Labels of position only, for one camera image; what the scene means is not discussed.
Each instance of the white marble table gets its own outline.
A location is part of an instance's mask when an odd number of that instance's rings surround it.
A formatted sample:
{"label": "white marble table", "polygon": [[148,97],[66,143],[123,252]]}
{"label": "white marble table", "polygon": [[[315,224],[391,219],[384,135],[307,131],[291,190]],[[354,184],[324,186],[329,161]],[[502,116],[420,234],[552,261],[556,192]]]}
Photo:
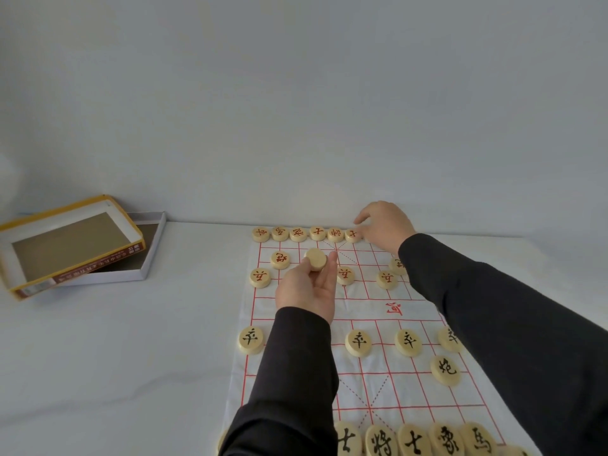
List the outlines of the white marble table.
{"label": "white marble table", "polygon": [[[439,238],[588,317],[605,315],[573,303],[523,239]],[[22,303],[0,292],[0,454],[213,454],[249,245],[247,226],[171,222],[144,282]]]}

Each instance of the hand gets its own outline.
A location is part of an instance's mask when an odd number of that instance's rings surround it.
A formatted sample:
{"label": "hand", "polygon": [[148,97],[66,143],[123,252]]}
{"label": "hand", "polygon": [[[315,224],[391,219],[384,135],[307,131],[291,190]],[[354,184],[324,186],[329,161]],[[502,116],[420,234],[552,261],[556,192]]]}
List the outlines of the hand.
{"label": "hand", "polygon": [[320,272],[311,272],[310,260],[304,258],[281,280],[275,294],[277,310],[283,307],[300,307],[331,324],[336,309],[336,283],[338,282],[338,253],[332,251],[327,264]]}
{"label": "hand", "polygon": [[353,222],[360,224],[367,218],[371,219],[371,223],[360,225],[356,228],[357,231],[371,244],[395,256],[399,253],[401,243],[416,233],[406,214],[394,203],[371,202]]}

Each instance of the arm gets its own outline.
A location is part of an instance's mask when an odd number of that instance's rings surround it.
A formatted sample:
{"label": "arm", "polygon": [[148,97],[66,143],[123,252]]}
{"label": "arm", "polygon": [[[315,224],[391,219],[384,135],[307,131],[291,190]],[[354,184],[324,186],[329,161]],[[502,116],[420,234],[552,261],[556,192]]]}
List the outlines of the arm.
{"label": "arm", "polygon": [[337,253],[318,275],[308,259],[290,270],[276,294],[277,314],[249,402],[219,454],[335,455],[331,405],[338,373],[331,353]]}
{"label": "arm", "polygon": [[362,233],[399,254],[546,455],[596,455],[608,435],[608,332],[495,268],[416,234],[405,214],[368,206]]}

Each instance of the gray wall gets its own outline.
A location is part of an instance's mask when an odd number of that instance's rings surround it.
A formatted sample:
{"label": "gray wall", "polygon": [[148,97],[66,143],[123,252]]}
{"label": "gray wall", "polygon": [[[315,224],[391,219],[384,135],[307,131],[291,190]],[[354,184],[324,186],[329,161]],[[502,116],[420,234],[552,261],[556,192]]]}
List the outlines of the gray wall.
{"label": "gray wall", "polygon": [[346,225],[384,198],[427,231],[598,235],[607,21],[608,0],[1,0],[13,207]]}

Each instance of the person's left arm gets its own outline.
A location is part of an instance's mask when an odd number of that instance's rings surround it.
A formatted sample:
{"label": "person's left arm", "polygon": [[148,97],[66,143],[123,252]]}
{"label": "person's left arm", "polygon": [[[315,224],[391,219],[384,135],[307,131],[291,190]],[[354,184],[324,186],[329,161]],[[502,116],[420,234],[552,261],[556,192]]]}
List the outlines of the person's left arm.
{"label": "person's left arm", "polygon": [[304,259],[276,294],[277,314],[249,402],[235,416],[224,456],[335,455],[331,405],[338,373],[331,353],[337,255],[322,272]]}

